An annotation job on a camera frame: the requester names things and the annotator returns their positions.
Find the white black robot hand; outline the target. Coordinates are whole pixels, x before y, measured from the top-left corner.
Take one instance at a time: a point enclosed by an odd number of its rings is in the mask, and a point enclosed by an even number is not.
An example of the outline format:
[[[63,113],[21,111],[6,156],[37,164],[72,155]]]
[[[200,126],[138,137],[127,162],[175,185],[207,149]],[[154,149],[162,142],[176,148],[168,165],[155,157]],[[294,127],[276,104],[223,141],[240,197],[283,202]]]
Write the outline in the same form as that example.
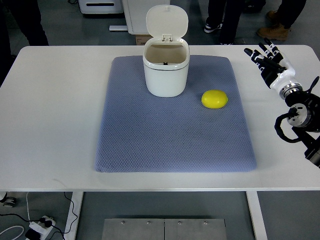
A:
[[[268,38],[266,44],[259,43],[262,52],[257,49],[245,48],[244,52],[260,70],[260,75],[269,89],[275,90],[284,100],[293,92],[302,91],[301,84],[296,80],[296,71],[278,47]]]

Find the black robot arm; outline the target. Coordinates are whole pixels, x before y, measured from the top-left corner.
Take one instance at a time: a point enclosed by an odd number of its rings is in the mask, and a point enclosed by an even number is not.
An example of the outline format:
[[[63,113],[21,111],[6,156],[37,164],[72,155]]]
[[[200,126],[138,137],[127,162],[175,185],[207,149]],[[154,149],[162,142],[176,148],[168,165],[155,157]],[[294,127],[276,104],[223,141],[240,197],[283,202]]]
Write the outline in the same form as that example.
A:
[[[320,97],[312,93],[312,89],[318,83],[317,76],[310,88],[306,91],[299,83],[290,83],[282,87],[279,95],[289,107],[287,113],[277,117],[274,128],[277,135],[288,143],[302,142],[306,146],[304,156],[315,166],[320,166],[320,139],[313,138],[310,133],[320,132]],[[297,138],[288,138],[282,128],[283,120],[292,126],[292,131]]]

